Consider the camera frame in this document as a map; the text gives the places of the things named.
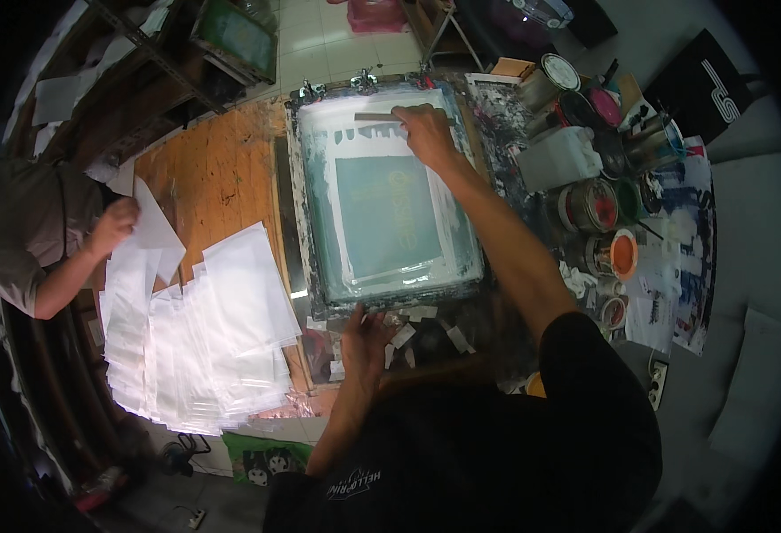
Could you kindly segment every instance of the electrical outlet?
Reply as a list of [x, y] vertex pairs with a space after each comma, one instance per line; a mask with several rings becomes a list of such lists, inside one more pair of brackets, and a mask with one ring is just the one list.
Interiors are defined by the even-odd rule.
[[201, 520], [204, 519], [204, 516], [206, 516], [206, 514], [207, 514], [206, 511], [202, 511], [202, 510], [199, 509], [198, 510], [198, 516], [189, 519], [189, 528], [190, 529], [197, 529], [198, 527], [200, 527], [201, 526]]
[[668, 370], [669, 365], [665, 362], [654, 361], [652, 365], [652, 387], [648, 391], [648, 401], [652, 403], [652, 408], [655, 411], [660, 407], [662, 386], [666, 383], [666, 372]]

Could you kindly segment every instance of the white lid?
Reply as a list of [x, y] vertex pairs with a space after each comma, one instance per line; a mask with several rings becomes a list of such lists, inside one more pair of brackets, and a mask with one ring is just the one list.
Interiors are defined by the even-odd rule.
[[580, 89], [580, 74], [562, 56], [545, 54], [542, 56], [542, 70], [551, 82], [563, 91]]

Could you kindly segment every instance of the stack of white plastic bags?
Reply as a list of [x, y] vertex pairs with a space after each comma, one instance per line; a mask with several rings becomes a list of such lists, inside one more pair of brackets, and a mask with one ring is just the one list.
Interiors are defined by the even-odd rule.
[[171, 280], [185, 253], [147, 186], [141, 214], [107, 263], [100, 313], [116, 403], [172, 431], [220, 435], [250, 414], [285, 405], [281, 348], [301, 334], [266, 229], [243, 229], [203, 251], [194, 279]]

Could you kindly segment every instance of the sleeve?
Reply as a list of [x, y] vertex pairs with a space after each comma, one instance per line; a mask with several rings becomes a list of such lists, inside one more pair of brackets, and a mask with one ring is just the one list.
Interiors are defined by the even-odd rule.
[[557, 483], [578, 506], [572, 513], [578, 530], [630, 530], [662, 473], [660, 432], [646, 391], [581, 313], [563, 314], [547, 327], [540, 367]]
[[46, 276], [29, 251], [0, 248], [0, 297], [23, 313], [35, 315], [37, 288]]
[[297, 530], [296, 524], [308, 512], [311, 492], [319, 483], [319, 479], [302, 473], [282, 472], [272, 476], [263, 533]]

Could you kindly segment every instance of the hand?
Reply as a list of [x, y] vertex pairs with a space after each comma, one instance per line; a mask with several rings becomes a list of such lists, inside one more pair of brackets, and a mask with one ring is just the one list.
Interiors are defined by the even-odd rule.
[[449, 121], [443, 109], [423, 104], [397, 106], [391, 113], [402, 120], [402, 128], [408, 132], [408, 147], [424, 165], [440, 175], [458, 160], [459, 151], [449, 134]]
[[346, 379], [365, 388], [375, 388], [385, 369], [385, 345], [396, 335], [396, 327], [382, 321], [385, 313], [364, 318], [364, 306], [358, 304], [343, 331], [341, 351]]
[[88, 241], [90, 250], [103, 259], [119, 243], [133, 233], [133, 225], [139, 219], [139, 203], [135, 198], [121, 198], [112, 202], [97, 221]]

